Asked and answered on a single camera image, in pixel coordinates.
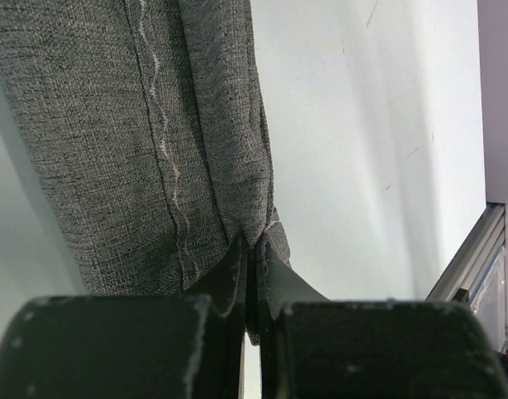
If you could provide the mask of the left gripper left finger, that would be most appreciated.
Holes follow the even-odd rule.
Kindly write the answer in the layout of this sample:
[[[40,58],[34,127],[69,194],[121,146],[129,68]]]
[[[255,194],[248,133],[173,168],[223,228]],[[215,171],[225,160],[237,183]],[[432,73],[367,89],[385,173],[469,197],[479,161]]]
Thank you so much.
[[[248,246],[183,293],[39,297],[0,342],[0,398],[237,398]]]

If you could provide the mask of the front aluminium frame rail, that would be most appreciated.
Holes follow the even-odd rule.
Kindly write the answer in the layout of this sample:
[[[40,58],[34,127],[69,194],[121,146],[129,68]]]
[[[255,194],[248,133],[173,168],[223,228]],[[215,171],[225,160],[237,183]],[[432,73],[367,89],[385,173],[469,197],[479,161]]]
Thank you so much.
[[[488,203],[426,300],[470,307],[505,242],[506,206]]]

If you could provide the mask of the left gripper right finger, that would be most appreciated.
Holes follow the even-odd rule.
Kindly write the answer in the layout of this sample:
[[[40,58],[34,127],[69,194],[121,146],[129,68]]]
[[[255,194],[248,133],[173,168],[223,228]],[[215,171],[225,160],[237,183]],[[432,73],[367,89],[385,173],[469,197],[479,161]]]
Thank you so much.
[[[508,398],[481,325],[457,302],[333,301],[256,244],[264,398]]]

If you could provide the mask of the grey cloth napkin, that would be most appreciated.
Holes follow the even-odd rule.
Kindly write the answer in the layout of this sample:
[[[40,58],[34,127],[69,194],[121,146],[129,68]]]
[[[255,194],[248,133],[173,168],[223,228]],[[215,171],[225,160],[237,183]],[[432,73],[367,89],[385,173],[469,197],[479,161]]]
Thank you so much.
[[[88,293],[289,260],[250,2],[0,1],[0,84]]]

